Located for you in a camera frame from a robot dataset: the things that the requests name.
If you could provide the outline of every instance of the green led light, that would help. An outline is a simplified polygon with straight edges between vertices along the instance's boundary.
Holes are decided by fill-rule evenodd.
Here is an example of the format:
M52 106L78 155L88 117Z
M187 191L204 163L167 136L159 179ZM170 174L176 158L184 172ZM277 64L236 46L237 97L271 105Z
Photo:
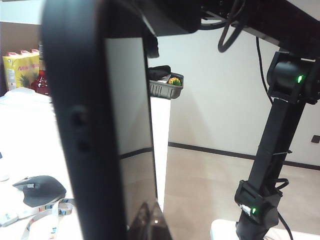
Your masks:
M305 78L304 75L299 75L299 76L296 78L297 83L298 83L298 84L301 83L304 78Z

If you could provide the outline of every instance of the white wall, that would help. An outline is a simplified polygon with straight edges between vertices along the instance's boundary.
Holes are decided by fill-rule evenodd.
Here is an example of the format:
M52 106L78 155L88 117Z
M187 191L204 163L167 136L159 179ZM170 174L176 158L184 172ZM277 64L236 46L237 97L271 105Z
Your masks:
M287 0L288 2L296 5L306 13L314 18L320 20L320 2L319 0Z
M308 1L304 8L319 9L320 2ZM260 77L256 40L243 32L227 52L219 53L221 33L219 29L158 38L160 58L150 59L149 65L170 65L185 77L181 96L171 101L169 141L255 155L271 107ZM279 48L263 40L260 45L266 76ZM320 135L319 120L320 104L307 105L287 160L320 165L320 145L311 143L313 135Z
M45 2L45 0L0 1L0 20L11 23L41 24Z

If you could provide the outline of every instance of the beige floor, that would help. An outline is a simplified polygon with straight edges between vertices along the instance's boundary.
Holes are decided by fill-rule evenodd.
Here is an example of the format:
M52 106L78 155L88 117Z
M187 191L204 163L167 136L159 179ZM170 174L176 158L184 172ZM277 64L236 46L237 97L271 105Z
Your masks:
M209 240L216 219L237 221L234 202L239 180L247 180L252 160L168 148L164 215L175 240ZM320 235L320 171L284 166L278 210L294 231Z

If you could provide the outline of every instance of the black baseboard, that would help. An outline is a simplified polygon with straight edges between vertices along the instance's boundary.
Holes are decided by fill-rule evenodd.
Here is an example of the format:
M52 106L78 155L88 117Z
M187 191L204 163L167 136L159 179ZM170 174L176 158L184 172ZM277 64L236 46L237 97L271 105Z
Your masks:
M207 147L181 144L181 143L176 143L176 142L168 142L168 146L173 147L173 148L188 149L188 150L194 150L194 151L210 153L210 154L225 155L225 156L236 157L236 158L241 158L241 159L255 160L255 158L256 158L255 155L243 154L243 153L232 152L232 151L223 151L223 150L217 150L217 149L212 149L212 148L207 148ZM320 171L320 166L318 166L318 165L298 163L298 162L294 162L294 161L284 161L284 165Z
M135 150L135 151L131 151L131 152L122 154L122 155L119 156L119 158L120 159L126 159L126 158L133 157L135 155L152 152L153 150L154 150L153 147L146 147L146 148L142 148L142 149L138 149L138 150Z

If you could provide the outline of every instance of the plastic food container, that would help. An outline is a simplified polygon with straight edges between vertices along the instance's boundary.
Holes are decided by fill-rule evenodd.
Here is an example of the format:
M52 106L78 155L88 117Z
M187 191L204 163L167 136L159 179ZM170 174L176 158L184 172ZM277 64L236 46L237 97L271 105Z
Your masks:
M171 78L174 77L180 79L181 86L150 80L150 95L152 97L164 99L176 99L177 97L179 97L181 90L184 89L184 76L172 72Z

